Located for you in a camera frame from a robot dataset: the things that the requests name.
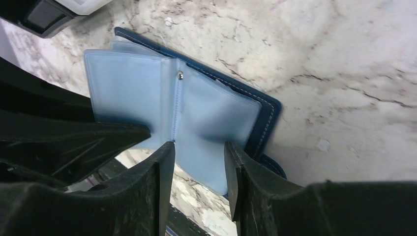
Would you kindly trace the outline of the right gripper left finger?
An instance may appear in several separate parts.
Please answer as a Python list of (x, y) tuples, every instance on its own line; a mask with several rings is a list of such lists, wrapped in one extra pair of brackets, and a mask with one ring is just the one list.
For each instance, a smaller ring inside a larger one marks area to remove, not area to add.
[(166, 142), (146, 160), (89, 191), (64, 193), (39, 183), (0, 186), (3, 236), (162, 236), (156, 188), (171, 191), (175, 146)]

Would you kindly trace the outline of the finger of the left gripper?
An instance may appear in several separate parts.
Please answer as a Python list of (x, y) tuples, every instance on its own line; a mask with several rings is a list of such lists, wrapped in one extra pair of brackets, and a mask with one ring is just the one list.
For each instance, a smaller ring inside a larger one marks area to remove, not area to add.
[(94, 122), (90, 99), (0, 59), (0, 109), (42, 118)]
[(80, 122), (1, 111), (1, 181), (65, 187), (148, 139), (144, 125)]

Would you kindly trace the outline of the blue leather card holder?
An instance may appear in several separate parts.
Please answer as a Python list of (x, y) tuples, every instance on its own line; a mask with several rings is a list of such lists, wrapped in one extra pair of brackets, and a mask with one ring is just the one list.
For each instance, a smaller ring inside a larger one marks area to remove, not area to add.
[(174, 142), (177, 165), (218, 195), (227, 195), (227, 141), (285, 176), (264, 153), (282, 112), (277, 99), (130, 30), (115, 36), (109, 49), (84, 52), (98, 122), (147, 126), (138, 149)]

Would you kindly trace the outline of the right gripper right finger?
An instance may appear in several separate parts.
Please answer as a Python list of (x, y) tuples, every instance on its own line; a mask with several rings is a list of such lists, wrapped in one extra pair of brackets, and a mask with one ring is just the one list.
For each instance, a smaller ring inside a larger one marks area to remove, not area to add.
[(414, 236), (414, 181), (292, 183), (224, 148), (229, 205), (240, 236)]

